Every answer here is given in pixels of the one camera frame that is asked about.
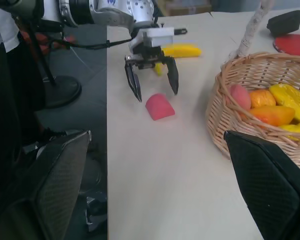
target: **gray floor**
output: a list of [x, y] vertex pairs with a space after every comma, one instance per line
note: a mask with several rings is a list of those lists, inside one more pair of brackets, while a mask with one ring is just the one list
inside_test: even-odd
[[[79, 28], [65, 28], [65, 36], [75, 36], [79, 44], [99, 44], [107, 40], [106, 27], [83, 25]], [[55, 131], [67, 129], [91, 130], [93, 145], [98, 151], [87, 154], [81, 189], [107, 190], [107, 50], [86, 50], [80, 48], [57, 50], [51, 53], [49, 66], [54, 76], [75, 77], [82, 84], [80, 97], [71, 104], [45, 109], [37, 113], [45, 127]], [[102, 181], [97, 178], [103, 172]], [[85, 198], [77, 199], [65, 240], [107, 239], [106, 235], [88, 235], [85, 220]]]

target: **red plate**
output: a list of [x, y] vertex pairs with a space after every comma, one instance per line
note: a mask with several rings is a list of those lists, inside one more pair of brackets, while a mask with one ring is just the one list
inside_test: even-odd
[[273, 46], [278, 52], [300, 56], [300, 34], [277, 37]]

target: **white table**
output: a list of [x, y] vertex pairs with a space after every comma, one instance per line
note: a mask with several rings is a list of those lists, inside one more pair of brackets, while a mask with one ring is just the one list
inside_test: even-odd
[[[151, 69], [138, 74], [143, 102], [128, 86], [128, 44], [107, 52], [108, 228], [110, 240], [261, 240], [231, 162], [214, 146], [205, 109], [215, 75], [236, 44], [209, 13], [159, 19], [186, 27], [176, 42], [195, 43], [199, 58], [177, 59], [179, 93]], [[129, 38], [109, 27], [110, 41]], [[167, 95], [176, 116], [153, 121], [146, 101]]]
[[[273, 47], [274, 37], [271, 36], [270, 31], [267, 29], [268, 20], [294, 10], [300, 10], [300, 8], [270, 11], [264, 17], [255, 34], [249, 53], [277, 53], [278, 51]], [[238, 48], [245, 34], [247, 23], [254, 15], [254, 12], [212, 12], [211, 15], [218, 23], [222, 32], [228, 35]], [[294, 34], [300, 34], [300, 28]]]

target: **white shirt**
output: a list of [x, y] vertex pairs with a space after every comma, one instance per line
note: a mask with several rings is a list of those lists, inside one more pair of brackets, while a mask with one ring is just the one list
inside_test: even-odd
[[18, 32], [19, 28], [11, 17], [11, 14], [0, 9], [0, 34], [6, 53], [19, 45]]

